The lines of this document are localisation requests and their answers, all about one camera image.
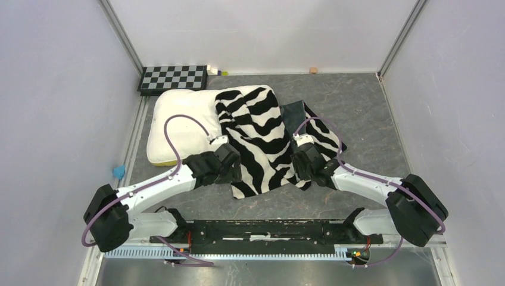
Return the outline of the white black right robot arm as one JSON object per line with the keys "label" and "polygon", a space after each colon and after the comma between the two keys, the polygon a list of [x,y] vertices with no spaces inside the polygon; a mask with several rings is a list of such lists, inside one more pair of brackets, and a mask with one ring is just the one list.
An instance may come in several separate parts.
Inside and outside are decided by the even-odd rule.
{"label": "white black right robot arm", "polygon": [[379,210],[358,210],[348,217],[344,236],[359,243],[368,235],[399,235],[424,247],[435,234],[445,231],[449,212],[427,183],[418,175],[405,178],[379,176],[344,163],[326,160],[314,144],[295,149],[292,162],[302,180],[338,191],[351,192],[383,206]]}

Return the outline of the white pillow with yellow edge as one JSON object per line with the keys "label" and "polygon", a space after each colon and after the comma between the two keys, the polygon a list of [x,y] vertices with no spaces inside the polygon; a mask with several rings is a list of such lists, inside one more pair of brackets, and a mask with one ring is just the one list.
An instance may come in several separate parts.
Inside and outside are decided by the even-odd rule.
{"label": "white pillow with yellow edge", "polygon": [[256,89],[262,97],[273,90],[268,85],[248,85],[226,89],[174,89],[164,92],[154,106],[146,146],[148,161],[155,166],[174,166],[177,163],[176,155],[165,134],[168,134],[181,159],[204,151],[214,151],[210,141],[223,135],[215,108],[218,94],[238,91],[247,95]]}

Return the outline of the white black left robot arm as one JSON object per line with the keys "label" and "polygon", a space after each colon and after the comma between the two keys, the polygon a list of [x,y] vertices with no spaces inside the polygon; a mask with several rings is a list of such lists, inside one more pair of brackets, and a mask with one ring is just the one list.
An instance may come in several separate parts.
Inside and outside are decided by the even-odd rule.
{"label": "white black left robot arm", "polygon": [[161,236],[179,243],[186,238],[186,225],[168,210],[146,210],[183,192],[241,180],[240,153],[231,144],[223,144],[215,151],[190,155],[180,166],[143,182],[118,189],[103,185],[83,215],[82,244],[106,253],[132,239]]}

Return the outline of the zebra striped pillowcase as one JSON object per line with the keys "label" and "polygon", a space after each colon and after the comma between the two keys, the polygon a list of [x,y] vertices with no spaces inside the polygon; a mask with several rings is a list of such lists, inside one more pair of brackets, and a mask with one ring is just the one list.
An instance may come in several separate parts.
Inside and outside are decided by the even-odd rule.
{"label": "zebra striped pillowcase", "polygon": [[305,191],[292,164],[292,132],[282,118],[273,89],[239,86],[218,92],[214,106],[222,133],[241,155],[242,180],[231,184],[235,199],[261,195],[287,184]]}

